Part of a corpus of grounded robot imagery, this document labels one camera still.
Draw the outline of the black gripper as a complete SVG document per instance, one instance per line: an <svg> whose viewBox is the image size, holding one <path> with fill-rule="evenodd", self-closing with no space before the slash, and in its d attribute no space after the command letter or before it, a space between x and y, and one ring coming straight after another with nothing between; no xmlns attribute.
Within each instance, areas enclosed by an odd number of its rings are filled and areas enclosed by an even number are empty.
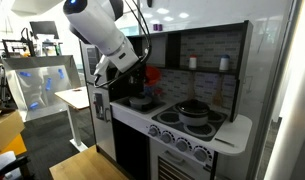
<svg viewBox="0 0 305 180"><path fill-rule="evenodd" d="M142 86L146 79L146 66L143 65L138 69L134 70L129 77L129 84L132 86Z"/></svg>

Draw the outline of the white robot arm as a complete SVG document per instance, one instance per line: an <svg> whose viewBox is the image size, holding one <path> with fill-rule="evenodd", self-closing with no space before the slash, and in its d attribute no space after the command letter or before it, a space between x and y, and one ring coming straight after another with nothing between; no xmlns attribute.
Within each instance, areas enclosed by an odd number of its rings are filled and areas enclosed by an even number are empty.
<svg viewBox="0 0 305 180"><path fill-rule="evenodd" d="M63 12L71 31L84 43L95 45L102 57L94 71L96 88L113 84L145 64L129 39L116 27L115 21L123 15L123 0L65 0ZM97 82L114 65L121 76L100 85Z"/></svg>

